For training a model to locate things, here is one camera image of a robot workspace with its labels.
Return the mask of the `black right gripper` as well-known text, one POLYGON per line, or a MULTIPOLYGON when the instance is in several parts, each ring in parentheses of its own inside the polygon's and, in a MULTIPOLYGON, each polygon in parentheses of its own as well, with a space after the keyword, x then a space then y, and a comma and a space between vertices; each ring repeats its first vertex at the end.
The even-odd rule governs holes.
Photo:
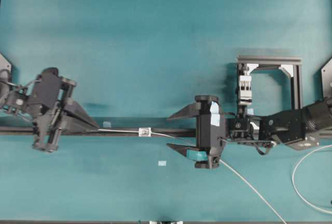
POLYGON ((168 120, 196 117, 197 147, 170 143, 167 146, 195 161, 197 169, 215 169, 219 167, 220 157, 226 146, 227 121, 218 97, 197 95, 195 101, 197 103, 185 106, 169 116, 168 120))

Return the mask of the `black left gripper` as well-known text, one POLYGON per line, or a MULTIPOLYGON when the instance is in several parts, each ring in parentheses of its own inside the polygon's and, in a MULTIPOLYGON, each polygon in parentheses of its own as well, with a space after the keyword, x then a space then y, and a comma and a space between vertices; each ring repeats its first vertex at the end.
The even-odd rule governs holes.
POLYGON ((97 130, 99 125, 75 100, 67 100, 73 94, 77 83, 68 78, 59 76, 62 84, 58 100, 54 108, 44 115, 33 117, 33 149, 53 152, 58 149, 58 139, 61 129, 66 133, 81 133, 97 130), (56 127, 63 110, 70 117, 63 117, 60 128, 56 127))

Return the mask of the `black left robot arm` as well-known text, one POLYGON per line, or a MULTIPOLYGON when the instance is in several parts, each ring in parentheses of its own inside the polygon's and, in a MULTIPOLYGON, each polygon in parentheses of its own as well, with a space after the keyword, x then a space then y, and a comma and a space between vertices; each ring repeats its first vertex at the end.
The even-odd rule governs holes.
POLYGON ((97 131, 100 127, 81 105, 72 98, 77 83, 59 76, 56 67, 44 69, 28 85, 16 85, 3 80, 7 89, 1 90, 1 111, 13 115, 31 116, 33 149, 54 152, 58 150, 63 133, 97 131))

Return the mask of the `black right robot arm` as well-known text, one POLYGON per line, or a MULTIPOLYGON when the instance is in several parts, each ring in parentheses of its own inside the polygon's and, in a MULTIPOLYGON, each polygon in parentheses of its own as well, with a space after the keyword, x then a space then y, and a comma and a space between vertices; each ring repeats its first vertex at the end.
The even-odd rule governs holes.
POLYGON ((269 116, 233 114, 227 118, 218 97, 197 95, 194 103, 169 117, 180 118, 196 119, 196 145, 168 146, 193 160, 198 169, 215 169, 228 141, 254 146, 261 155, 278 144, 297 150, 305 149, 305 142, 316 144, 320 133, 331 128, 331 98, 269 116))

